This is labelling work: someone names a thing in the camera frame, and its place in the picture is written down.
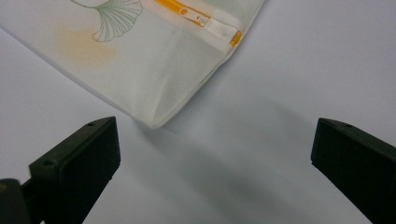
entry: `white table surface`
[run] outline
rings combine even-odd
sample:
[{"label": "white table surface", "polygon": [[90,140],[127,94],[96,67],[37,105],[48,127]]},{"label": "white table surface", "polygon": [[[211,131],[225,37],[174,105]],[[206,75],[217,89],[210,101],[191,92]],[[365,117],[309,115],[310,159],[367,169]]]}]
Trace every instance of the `white table surface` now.
[{"label": "white table surface", "polygon": [[0,30],[0,178],[116,116],[121,167],[85,223],[370,223],[311,165],[319,117],[396,146],[396,1],[268,0],[161,129],[138,126]]}]

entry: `zipper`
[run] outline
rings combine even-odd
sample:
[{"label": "zipper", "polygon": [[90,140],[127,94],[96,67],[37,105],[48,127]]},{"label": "zipper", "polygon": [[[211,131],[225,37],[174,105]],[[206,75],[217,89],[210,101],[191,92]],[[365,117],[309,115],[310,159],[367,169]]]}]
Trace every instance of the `zipper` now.
[{"label": "zipper", "polygon": [[155,1],[164,7],[167,7],[177,15],[205,28],[212,35],[229,42],[232,47],[235,47],[242,38],[242,33],[238,29],[223,22],[217,21],[211,16],[206,15],[205,13],[192,7],[181,4],[176,0]]}]

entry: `fabric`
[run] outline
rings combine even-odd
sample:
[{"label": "fabric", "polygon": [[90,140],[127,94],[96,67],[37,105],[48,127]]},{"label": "fabric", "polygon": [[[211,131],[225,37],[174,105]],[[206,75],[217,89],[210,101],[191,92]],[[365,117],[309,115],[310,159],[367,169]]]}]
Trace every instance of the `fabric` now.
[{"label": "fabric", "polygon": [[0,27],[150,128],[238,47],[264,0],[5,0]]}]

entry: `orange zipper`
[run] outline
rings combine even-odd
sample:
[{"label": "orange zipper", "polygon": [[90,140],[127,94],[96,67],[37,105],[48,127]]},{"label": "orange zipper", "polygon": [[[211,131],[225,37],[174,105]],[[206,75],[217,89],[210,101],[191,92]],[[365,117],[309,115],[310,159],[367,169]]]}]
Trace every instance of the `orange zipper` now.
[{"label": "orange zipper", "polygon": [[[194,8],[188,7],[184,4],[179,3],[176,0],[155,0],[159,4],[167,7],[169,10],[173,11],[177,15],[192,21],[193,23],[205,27],[206,23],[212,19],[210,16],[206,15],[203,12],[200,12]],[[242,38],[242,33],[238,31],[233,39],[230,41],[230,45],[235,47],[239,43]]]}]

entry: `ginkgo leaf print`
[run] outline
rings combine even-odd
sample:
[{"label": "ginkgo leaf print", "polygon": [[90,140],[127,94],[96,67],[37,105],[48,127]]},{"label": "ginkgo leaf print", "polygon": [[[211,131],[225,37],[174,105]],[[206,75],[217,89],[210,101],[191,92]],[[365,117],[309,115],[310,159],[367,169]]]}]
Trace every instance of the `ginkgo leaf print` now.
[{"label": "ginkgo leaf print", "polygon": [[143,11],[140,0],[109,0],[97,7],[88,7],[75,0],[71,1],[82,7],[97,10],[100,16],[100,27],[92,37],[99,42],[110,41],[130,31]]}]

